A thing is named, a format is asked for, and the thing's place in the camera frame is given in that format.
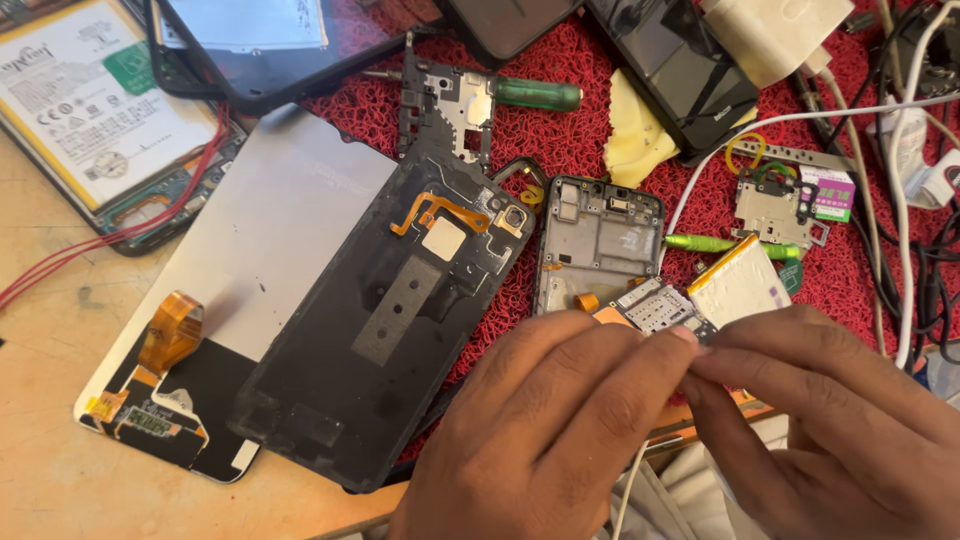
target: ce mark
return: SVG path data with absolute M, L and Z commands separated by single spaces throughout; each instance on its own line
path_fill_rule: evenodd
M 42 126 L 49 126 L 50 122 L 47 122 L 46 119 L 50 118 L 51 120 L 57 121 L 61 119 L 61 116 L 57 115 L 57 112 L 61 114 L 69 114 L 73 112 L 73 106 L 69 103 L 61 103 L 57 106 L 56 109 L 49 109 L 46 114 L 40 113 L 36 116 L 36 121 Z

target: red rubber mat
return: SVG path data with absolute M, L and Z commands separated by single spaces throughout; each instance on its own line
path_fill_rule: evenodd
M 874 1 L 855 0 L 855 4 L 860 12 L 871 8 Z M 838 31 L 826 42 L 825 46 L 834 58 L 830 69 L 848 102 L 867 76 L 868 48 L 878 46 L 880 42 L 882 31 L 878 27 L 856 36 Z M 434 61 L 480 68 L 462 44 L 449 39 L 437 38 L 425 42 L 419 46 L 418 54 Z M 383 67 L 400 69 L 400 56 L 384 62 Z M 584 90 L 585 97 L 583 106 L 573 113 L 498 106 L 493 129 L 492 170 L 497 170 L 516 156 L 530 155 L 543 166 L 549 176 L 572 174 L 600 178 L 606 174 L 602 156 L 603 145 L 611 131 L 607 115 L 612 66 L 600 45 L 576 15 L 510 62 L 501 70 L 501 74 L 539 81 L 573 83 Z M 821 86 L 821 90 L 825 104 L 832 109 L 832 96 L 825 87 Z M 343 88 L 333 96 L 307 100 L 304 105 L 338 128 L 396 158 L 399 93 L 399 83 L 354 76 L 347 78 Z M 861 106 L 872 105 L 875 101 L 876 95 L 871 88 Z M 939 118 L 942 107 L 934 107 L 930 111 Z M 786 82 L 763 90 L 760 94 L 759 109 L 762 118 L 801 111 Z M 948 124 L 955 132 L 957 120 L 954 105 Z M 858 116 L 854 119 L 865 144 L 868 138 L 862 131 L 871 121 L 872 116 Z M 820 150 L 806 121 L 768 126 L 762 129 L 761 133 L 771 144 Z M 925 154 L 927 162 L 933 163 L 941 134 L 932 127 L 929 133 Z M 846 135 L 842 135 L 840 140 L 848 144 Z M 867 155 L 874 205 L 880 222 L 888 231 L 894 232 L 887 189 L 877 182 L 882 179 L 877 174 L 877 160 L 869 148 L 864 148 L 864 152 Z M 740 161 L 740 164 L 746 163 L 746 159 Z M 643 183 L 641 189 L 663 199 L 669 219 L 691 173 L 692 169 L 670 161 L 659 166 Z M 524 184 L 517 175 L 509 180 L 507 187 L 518 195 L 524 189 Z M 735 188 L 736 177 L 727 168 L 722 157 L 714 157 L 693 191 L 677 232 L 729 237 L 730 229 L 738 225 L 738 220 L 733 218 Z M 949 215 L 949 209 L 911 209 L 911 239 L 930 243 Z M 462 377 L 498 335 L 509 330 L 530 313 L 536 246 L 536 239 L 531 240 L 447 381 Z M 884 244 L 884 248 L 894 276 L 899 280 L 902 273 L 897 249 L 888 244 Z M 663 266 L 663 275 L 677 284 L 688 284 L 696 275 L 694 264 L 698 259 L 707 264 L 714 261 L 711 256 L 671 250 Z M 951 293 L 960 290 L 958 267 L 955 264 L 944 264 L 942 272 L 948 290 Z M 837 223 L 831 228 L 827 247 L 814 248 L 804 259 L 804 286 L 794 296 L 793 301 L 796 304 L 810 304 L 819 308 L 871 347 L 876 347 L 873 294 L 867 260 L 864 258 L 856 230 L 851 225 Z M 885 317 L 884 324 L 887 350 L 892 353 L 897 349 L 897 329 L 893 328 L 888 317 Z M 960 335 L 960 317 L 953 319 L 952 335 Z M 412 445 L 403 457 L 415 455 L 419 446 L 420 443 Z

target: wooden table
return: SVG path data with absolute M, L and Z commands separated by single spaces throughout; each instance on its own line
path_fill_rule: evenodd
M 94 232 L 0 135 L 0 287 Z M 382 523 L 405 484 L 368 496 L 270 452 L 220 485 L 75 424 L 81 389 L 177 247 L 85 254 L 0 312 L 0 536 L 336 538 Z

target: green screwdriver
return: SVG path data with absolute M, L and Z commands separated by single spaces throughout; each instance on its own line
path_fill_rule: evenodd
M 713 238 L 710 236 L 699 236 L 697 234 L 668 234 L 664 241 L 667 247 L 677 248 L 687 251 L 700 253 L 722 253 L 728 251 L 736 242 L 733 240 L 724 240 L 722 238 Z M 767 252 L 767 257 L 771 260 L 787 260 L 789 258 L 800 258 L 800 248 L 797 244 L 762 244 L 763 251 Z
M 399 71 L 369 69 L 363 74 L 391 81 L 403 80 L 403 73 Z M 497 77 L 496 94 L 493 97 L 497 103 L 506 105 L 573 112 L 580 108 L 580 103 L 584 100 L 584 91 L 579 86 L 569 83 L 544 83 L 513 77 Z

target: white charger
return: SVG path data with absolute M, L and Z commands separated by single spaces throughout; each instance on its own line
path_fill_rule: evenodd
M 802 64 L 817 73 L 830 60 L 820 44 L 853 11 L 850 0 L 704 0 L 704 19 L 758 87 Z

